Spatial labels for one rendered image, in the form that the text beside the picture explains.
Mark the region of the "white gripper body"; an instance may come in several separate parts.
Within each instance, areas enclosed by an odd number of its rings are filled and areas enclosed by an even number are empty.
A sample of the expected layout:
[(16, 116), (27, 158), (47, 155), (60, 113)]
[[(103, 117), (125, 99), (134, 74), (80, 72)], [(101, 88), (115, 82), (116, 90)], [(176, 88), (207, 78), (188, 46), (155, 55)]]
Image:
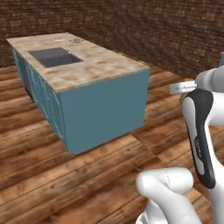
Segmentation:
[(169, 93), (171, 95), (179, 95), (183, 93), (189, 93), (197, 87), (194, 80), (182, 81), (179, 83), (173, 83), (169, 86)]

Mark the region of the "teal kitchen island cabinets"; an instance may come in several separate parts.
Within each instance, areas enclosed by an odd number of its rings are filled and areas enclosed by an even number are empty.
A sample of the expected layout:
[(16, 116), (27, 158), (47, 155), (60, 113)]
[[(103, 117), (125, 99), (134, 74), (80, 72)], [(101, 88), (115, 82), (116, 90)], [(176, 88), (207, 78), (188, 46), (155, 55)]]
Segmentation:
[(25, 91), (69, 153), (81, 154), (144, 125), (148, 70), (57, 93), (21, 54), (12, 54)]

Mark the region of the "grey sink basin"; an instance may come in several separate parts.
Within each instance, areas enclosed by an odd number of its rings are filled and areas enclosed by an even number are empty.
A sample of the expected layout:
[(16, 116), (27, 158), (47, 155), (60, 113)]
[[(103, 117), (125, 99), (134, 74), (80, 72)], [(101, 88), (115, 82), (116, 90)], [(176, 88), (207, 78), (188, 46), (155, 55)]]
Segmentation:
[(62, 47), (29, 51), (29, 54), (45, 68), (82, 62), (82, 59)]

